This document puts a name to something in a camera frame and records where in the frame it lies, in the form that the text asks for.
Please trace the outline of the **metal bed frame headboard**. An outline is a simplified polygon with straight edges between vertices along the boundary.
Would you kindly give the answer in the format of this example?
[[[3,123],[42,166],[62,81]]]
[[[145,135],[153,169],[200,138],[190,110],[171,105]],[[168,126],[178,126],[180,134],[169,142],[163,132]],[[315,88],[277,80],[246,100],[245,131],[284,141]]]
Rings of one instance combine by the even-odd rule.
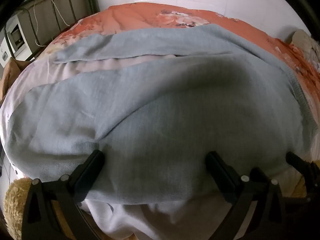
[[[62,32],[95,12],[93,0],[25,0],[10,18],[18,16],[32,52],[27,60],[31,60],[38,57]]]

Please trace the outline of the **beige rumpled blanket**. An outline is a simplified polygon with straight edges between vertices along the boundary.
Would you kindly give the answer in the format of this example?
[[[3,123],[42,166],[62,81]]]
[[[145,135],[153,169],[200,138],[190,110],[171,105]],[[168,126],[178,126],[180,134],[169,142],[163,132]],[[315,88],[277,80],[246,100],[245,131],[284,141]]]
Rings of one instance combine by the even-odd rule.
[[[304,30],[297,30],[291,43],[302,51],[306,60],[319,63],[319,44]]]

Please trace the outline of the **grey knit pants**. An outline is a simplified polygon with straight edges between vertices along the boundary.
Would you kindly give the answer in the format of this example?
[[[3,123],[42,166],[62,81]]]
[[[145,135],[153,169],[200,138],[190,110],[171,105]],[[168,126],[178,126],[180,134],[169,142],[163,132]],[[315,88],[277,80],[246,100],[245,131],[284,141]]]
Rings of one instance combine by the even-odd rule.
[[[274,177],[316,131],[290,67],[215,24],[89,35],[31,63],[1,106],[2,145],[19,170],[52,181],[100,150],[88,196],[118,204],[215,190],[211,151],[239,174]]]

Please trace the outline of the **orange floral bed sheet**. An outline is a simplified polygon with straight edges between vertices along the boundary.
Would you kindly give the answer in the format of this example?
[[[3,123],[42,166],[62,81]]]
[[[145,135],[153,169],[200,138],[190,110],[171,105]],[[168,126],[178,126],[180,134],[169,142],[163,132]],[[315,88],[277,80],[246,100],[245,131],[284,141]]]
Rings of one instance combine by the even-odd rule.
[[[155,3],[131,3],[115,5],[107,10],[79,20],[71,29],[61,33],[40,55],[39,59],[59,51],[91,34],[111,35],[123,31],[147,28],[191,28],[206,24],[217,24],[246,40],[253,42],[264,50],[284,61],[296,71],[310,108],[316,120],[319,120],[319,63],[306,60],[302,51],[294,45],[288,45],[277,38],[256,29],[246,22],[221,16],[212,11],[191,10],[172,5]],[[9,109],[19,102],[22,92],[36,86],[40,72],[28,74],[32,67],[29,61],[17,61],[10,58],[4,68],[1,80],[1,121],[9,119]]]

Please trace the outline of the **white appliance box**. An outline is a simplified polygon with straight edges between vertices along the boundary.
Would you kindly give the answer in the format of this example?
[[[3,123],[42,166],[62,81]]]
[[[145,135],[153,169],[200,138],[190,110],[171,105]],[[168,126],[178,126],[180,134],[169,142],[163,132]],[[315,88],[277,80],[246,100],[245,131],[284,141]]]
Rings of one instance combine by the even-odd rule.
[[[15,59],[26,61],[32,52],[23,34],[18,16],[12,16],[7,22],[6,28],[1,31],[1,66],[5,67],[9,59],[14,55]]]

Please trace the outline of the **yellow fuzzy sleeve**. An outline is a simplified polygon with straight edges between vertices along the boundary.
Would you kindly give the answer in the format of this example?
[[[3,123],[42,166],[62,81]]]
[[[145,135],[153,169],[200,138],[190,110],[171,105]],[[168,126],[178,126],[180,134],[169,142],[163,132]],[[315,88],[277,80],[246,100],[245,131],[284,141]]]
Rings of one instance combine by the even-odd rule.
[[[23,213],[31,182],[30,178],[16,179],[5,193],[3,215],[13,239],[22,239]]]

